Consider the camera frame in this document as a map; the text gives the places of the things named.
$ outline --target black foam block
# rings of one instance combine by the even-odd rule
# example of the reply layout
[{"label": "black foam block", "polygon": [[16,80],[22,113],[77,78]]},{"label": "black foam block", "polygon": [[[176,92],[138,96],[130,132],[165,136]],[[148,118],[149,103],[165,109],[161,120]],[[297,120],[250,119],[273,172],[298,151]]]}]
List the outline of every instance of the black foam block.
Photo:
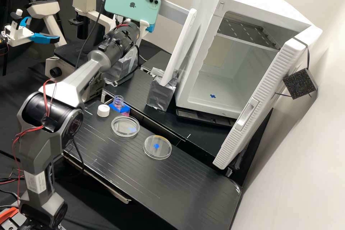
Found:
[{"label": "black foam block", "polygon": [[304,96],[317,90],[317,84],[307,68],[283,78],[292,99]]}]

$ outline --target microscope focus knob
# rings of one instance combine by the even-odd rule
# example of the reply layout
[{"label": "microscope focus knob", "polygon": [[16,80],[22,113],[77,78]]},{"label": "microscope focus knob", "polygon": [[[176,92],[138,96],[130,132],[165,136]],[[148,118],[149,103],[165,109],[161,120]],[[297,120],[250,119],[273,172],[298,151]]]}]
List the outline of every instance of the microscope focus knob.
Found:
[{"label": "microscope focus knob", "polygon": [[56,78],[62,75],[62,70],[59,67],[54,67],[49,70],[49,73],[52,77]]}]

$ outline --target incubator door handle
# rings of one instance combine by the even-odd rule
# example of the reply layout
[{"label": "incubator door handle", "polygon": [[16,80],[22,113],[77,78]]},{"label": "incubator door handle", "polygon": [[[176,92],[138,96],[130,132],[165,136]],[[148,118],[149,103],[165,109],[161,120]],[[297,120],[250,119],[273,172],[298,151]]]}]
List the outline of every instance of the incubator door handle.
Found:
[{"label": "incubator door handle", "polygon": [[244,107],[240,117],[237,119],[235,123],[235,129],[238,131],[242,131],[244,125],[246,124],[249,117],[252,115],[253,111],[255,110],[256,106],[258,106],[259,101],[254,98],[251,98],[247,105]]}]

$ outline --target robotic arm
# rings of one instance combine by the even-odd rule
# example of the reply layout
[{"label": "robotic arm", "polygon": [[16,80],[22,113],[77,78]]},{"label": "robotic arm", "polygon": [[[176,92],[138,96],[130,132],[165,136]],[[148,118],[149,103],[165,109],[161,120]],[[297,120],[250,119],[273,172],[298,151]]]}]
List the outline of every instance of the robotic arm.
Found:
[{"label": "robotic arm", "polygon": [[72,142],[82,124],[84,90],[99,73],[111,68],[135,47],[139,34],[135,23],[110,31],[98,48],[88,54],[88,62],[57,83],[55,94],[55,84],[47,85],[46,95],[54,96],[49,117],[46,117],[43,87],[31,94],[19,110],[17,118],[22,131],[44,126],[23,135],[19,144],[19,158],[27,185],[19,210],[30,219],[31,225],[43,225],[40,229],[58,229],[67,212],[67,204],[54,191],[53,159]]}]

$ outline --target wire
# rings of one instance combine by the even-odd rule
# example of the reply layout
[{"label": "wire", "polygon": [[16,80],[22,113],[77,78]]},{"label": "wire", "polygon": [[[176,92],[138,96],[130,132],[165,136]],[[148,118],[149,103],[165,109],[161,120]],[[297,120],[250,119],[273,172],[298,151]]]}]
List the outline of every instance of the wire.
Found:
[{"label": "wire", "polygon": [[283,93],[275,93],[275,94],[281,95],[281,96],[286,96],[286,97],[291,97],[291,95],[285,95],[285,94],[283,94]]},{"label": "wire", "polygon": [[78,148],[77,144],[76,144],[75,141],[74,141],[74,137],[72,138],[72,141],[73,141],[73,144],[74,144],[74,146],[75,146],[75,149],[77,150],[77,153],[78,153],[78,155],[79,155],[80,161],[82,162],[82,170],[80,171],[80,173],[79,173],[78,175],[76,175],[76,176],[79,176],[79,175],[81,175],[81,174],[84,173],[85,164],[84,164],[82,155],[80,154],[79,148]]},{"label": "wire", "polygon": [[20,197],[19,197],[17,194],[15,194],[14,192],[9,192],[9,191],[2,190],[2,189],[0,189],[0,192],[11,194],[11,195],[13,195],[16,199],[19,199],[19,200],[20,200]]},{"label": "wire", "polygon": [[309,70],[309,62],[310,62],[310,52],[309,52],[309,46],[308,44],[304,43],[303,41],[297,39],[296,37],[293,37],[294,40],[297,40],[299,43],[302,43],[307,48],[307,69]]},{"label": "wire", "polygon": [[97,16],[97,19],[96,19],[96,21],[95,21],[95,24],[93,25],[93,27],[92,27],[92,29],[91,29],[89,35],[87,36],[86,40],[84,41],[84,44],[83,44],[82,48],[81,48],[80,51],[79,51],[79,55],[78,55],[78,58],[77,58],[77,62],[75,63],[75,68],[74,68],[74,70],[76,70],[76,69],[78,68],[78,62],[79,62],[80,56],[81,56],[81,54],[82,54],[83,48],[84,48],[84,46],[86,45],[87,41],[89,40],[91,34],[93,33],[93,31],[94,31],[94,29],[95,29],[95,27],[96,27],[96,24],[98,23],[98,20],[100,19],[102,7],[103,7],[103,3],[104,3],[104,2],[102,1],[101,7],[100,7],[100,9],[99,9],[99,11],[98,11],[98,16]]},{"label": "wire", "polygon": [[142,60],[144,60],[145,62],[147,62],[147,60],[146,60],[145,58],[143,58],[142,55],[139,55],[139,57],[140,57]]},{"label": "wire", "polygon": [[0,206],[0,208],[13,208],[15,207],[16,209],[19,209],[19,206],[14,206],[14,205],[4,205],[4,206]]},{"label": "wire", "polygon": [[2,182],[0,182],[0,185],[8,184],[8,183],[17,181],[18,179],[19,179],[19,178],[15,178],[15,179],[13,179],[13,180],[2,181]]},{"label": "wire", "polygon": [[[54,90],[53,90],[53,94],[51,96],[51,99],[50,99],[50,107],[48,108],[48,101],[47,101],[47,95],[46,95],[46,84],[48,82],[54,82],[55,83],[55,87],[54,87]],[[56,91],[56,81],[53,81],[53,80],[50,80],[48,79],[47,81],[44,82],[43,84],[43,99],[44,99],[44,106],[45,106],[45,109],[46,109],[46,116],[49,117],[49,114],[50,114],[50,109],[51,109],[51,105],[53,103],[53,98],[54,98],[54,95],[55,95],[55,91]],[[14,150],[14,145],[20,140],[20,138],[22,136],[24,136],[26,133],[28,132],[34,132],[34,131],[37,131],[37,130],[40,130],[44,128],[43,125],[41,126],[38,126],[38,127],[32,127],[32,128],[28,128],[26,130],[24,130],[23,132],[20,132],[19,134],[16,135],[16,138],[14,139],[14,141],[12,142],[12,153],[13,153],[13,157],[14,157],[14,161],[17,165],[17,169],[18,169],[18,184],[17,184],[17,196],[19,197],[19,187],[20,187],[20,178],[23,177],[20,176],[20,166],[19,166],[19,162],[15,156],[15,150]],[[13,181],[16,181],[16,180],[10,180],[10,181],[6,181],[4,183],[1,183],[1,184],[6,184],[6,183],[10,183],[10,182],[13,182]]]}]

